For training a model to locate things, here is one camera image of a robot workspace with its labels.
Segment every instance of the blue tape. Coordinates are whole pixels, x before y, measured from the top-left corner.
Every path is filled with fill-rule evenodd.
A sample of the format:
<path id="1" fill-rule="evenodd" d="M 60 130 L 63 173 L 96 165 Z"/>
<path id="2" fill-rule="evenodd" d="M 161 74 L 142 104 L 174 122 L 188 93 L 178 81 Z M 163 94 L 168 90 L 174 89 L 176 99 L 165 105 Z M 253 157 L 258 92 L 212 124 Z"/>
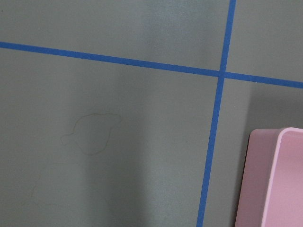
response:
<path id="1" fill-rule="evenodd" d="M 71 57 L 71 58 L 80 58 L 80 59 L 87 59 L 93 61 L 103 61 L 109 63 L 123 64 L 123 65 L 132 65 L 132 66 L 138 66 L 138 67 L 144 67 L 150 69 L 191 73 L 191 74 L 211 76 L 211 77 L 219 76 L 219 71 L 216 70 L 207 70 L 207 69 L 200 69 L 200 68 L 194 68 L 188 66 L 164 64 L 164 63 L 158 63 L 152 61 L 141 61 L 141 60 L 128 59 L 128 58 L 119 58 L 119 57 L 112 57 L 112 56 L 106 56 L 100 54 L 59 50 L 54 48 L 30 46 L 24 44 L 13 44 L 6 42 L 0 42 L 0 47 L 6 49 L 12 49 L 12 50 L 19 50 L 19 51 L 44 53 L 44 54 L 58 55 L 58 56 Z"/>
<path id="2" fill-rule="evenodd" d="M 197 224 L 196 224 L 197 227 L 202 227 L 203 221 L 204 221 L 206 199 L 207 199 L 210 173 L 211 173 L 211 169 L 212 169 L 212 162 L 213 162 L 213 156 L 214 156 L 214 145 L 215 145 L 215 140 L 216 140 L 216 135 L 217 135 L 221 99 L 222 99 L 222 94 L 223 94 L 223 86 L 224 86 L 224 77 L 219 77 L 218 83 L 217 83 L 216 96 L 215 96 L 215 100 L 214 100 L 214 111 L 213 111 L 213 117 L 212 117 L 212 124 L 210 127 L 208 149 L 207 149 L 207 155 L 206 155 L 206 161 L 205 161 L 205 169 L 204 169 L 204 176 L 203 176 L 203 182 L 202 182 L 202 191 L 201 191 L 198 218 L 197 218 Z"/>
<path id="3" fill-rule="evenodd" d="M 272 85 L 285 86 L 285 87 L 303 88 L 303 82 L 286 80 L 286 79 L 275 79 L 269 77 L 259 77 L 259 76 L 252 76 L 252 75 L 233 73 L 233 72 L 226 72 L 225 78 L 251 81 L 251 82 L 257 82 L 263 84 L 272 84 Z"/>
<path id="4" fill-rule="evenodd" d="M 229 46 L 230 46 L 231 36 L 232 36 L 232 23 L 233 23 L 233 18 L 234 18 L 235 7 L 236 7 L 236 0 L 230 0 L 229 8 L 228 8 L 228 16 L 227 16 L 227 21 L 226 21 L 225 35 L 224 35 L 224 42 L 223 42 L 223 48 L 222 48 L 220 74 L 219 74 L 219 78 L 218 78 L 216 96 L 215 96 L 215 101 L 214 101 L 214 111 L 213 111 L 213 117 L 212 117 L 212 124 L 211 124 L 211 128 L 210 128 L 210 134 L 209 134 L 209 142 L 208 142 L 208 148 L 207 148 L 207 154 L 206 154 L 205 169 L 204 169 L 201 198 L 200 198 L 196 227 L 203 227 L 207 194 L 208 194 L 208 188 L 209 188 L 209 182 L 210 182 L 210 176 L 211 176 L 211 170 L 212 170 L 212 163 L 213 163 L 213 157 L 214 157 L 214 146 L 215 146 L 215 140 L 216 140 L 216 135 L 217 135 L 220 106 L 221 106 L 222 95 L 223 95 L 224 77 L 225 77 L 226 66 L 227 66 Z"/>
<path id="5" fill-rule="evenodd" d="M 224 36 L 224 42 L 223 42 L 223 48 L 222 48 L 222 56 L 221 56 L 221 64 L 220 64 L 221 72 L 226 71 L 229 46 L 230 46 L 231 36 L 232 36 L 232 23 L 233 23 L 233 17 L 235 14 L 235 8 L 236 8 L 236 0 L 231 0 L 229 3 L 229 8 L 228 8 L 225 36 Z"/>

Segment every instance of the vertical tape strip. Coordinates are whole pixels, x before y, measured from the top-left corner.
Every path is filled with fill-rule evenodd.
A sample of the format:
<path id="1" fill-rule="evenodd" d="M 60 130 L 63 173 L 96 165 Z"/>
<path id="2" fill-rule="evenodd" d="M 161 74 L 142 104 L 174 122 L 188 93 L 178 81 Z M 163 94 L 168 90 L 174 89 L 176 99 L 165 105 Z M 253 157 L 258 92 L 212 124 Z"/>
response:
<path id="1" fill-rule="evenodd" d="M 217 128 L 218 128 L 218 120 L 219 120 L 219 114 L 220 114 L 220 106 L 221 106 L 221 100 L 222 100 L 222 94 L 223 94 L 224 76 L 225 76 L 225 72 L 226 72 L 228 52 L 229 52 L 229 46 L 230 46 L 230 41 L 231 41 L 231 35 L 232 35 L 232 23 L 233 23 L 235 6 L 236 6 L 236 0 L 230 0 L 228 16 L 227 16 L 227 21 L 226 21 L 226 29 L 225 29 L 225 36 L 224 36 L 224 42 L 223 42 L 222 56 L 221 56 L 220 74 L 219 74 L 219 78 L 218 78 L 216 96 L 215 96 L 215 101 L 214 101 L 214 111 L 213 111 L 212 124 L 211 124 L 210 135 L 209 135 L 209 142 L 208 142 L 208 149 L 207 149 L 207 155 L 206 155 L 206 161 L 205 161 L 205 169 L 204 169 L 202 191 L 201 191 L 201 198 L 200 198 L 196 227 L 203 227 L 207 193 L 208 193 L 208 187 L 209 187 L 210 175 L 211 175 L 211 169 L 212 169 L 212 162 L 213 162 L 213 156 L 214 156 L 214 146 L 215 146 L 215 140 L 216 140 Z"/>

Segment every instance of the pink plastic container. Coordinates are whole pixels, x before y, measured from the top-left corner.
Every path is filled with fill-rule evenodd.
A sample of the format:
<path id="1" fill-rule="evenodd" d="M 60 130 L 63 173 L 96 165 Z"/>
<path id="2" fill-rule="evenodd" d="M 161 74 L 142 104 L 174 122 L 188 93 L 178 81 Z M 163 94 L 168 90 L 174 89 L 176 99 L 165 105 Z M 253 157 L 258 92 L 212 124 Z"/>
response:
<path id="1" fill-rule="evenodd" d="M 303 227 L 303 130 L 250 135 L 235 227 Z"/>

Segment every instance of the pink object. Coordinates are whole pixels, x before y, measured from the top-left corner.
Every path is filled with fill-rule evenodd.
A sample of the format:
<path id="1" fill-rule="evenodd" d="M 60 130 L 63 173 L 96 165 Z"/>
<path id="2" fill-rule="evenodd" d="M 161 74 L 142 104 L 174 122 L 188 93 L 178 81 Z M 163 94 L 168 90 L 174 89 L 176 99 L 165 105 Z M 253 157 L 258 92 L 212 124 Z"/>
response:
<path id="1" fill-rule="evenodd" d="M 303 227 L 303 130 L 250 135 L 235 227 Z"/>

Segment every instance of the pink tray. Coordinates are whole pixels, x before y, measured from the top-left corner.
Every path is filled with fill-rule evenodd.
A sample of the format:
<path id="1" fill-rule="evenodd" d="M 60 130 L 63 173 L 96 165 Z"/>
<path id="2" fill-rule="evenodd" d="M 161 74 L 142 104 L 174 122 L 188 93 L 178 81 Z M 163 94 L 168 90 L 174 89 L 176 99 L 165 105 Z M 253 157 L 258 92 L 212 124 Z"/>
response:
<path id="1" fill-rule="evenodd" d="M 235 227 L 303 227 L 303 130 L 250 135 Z"/>

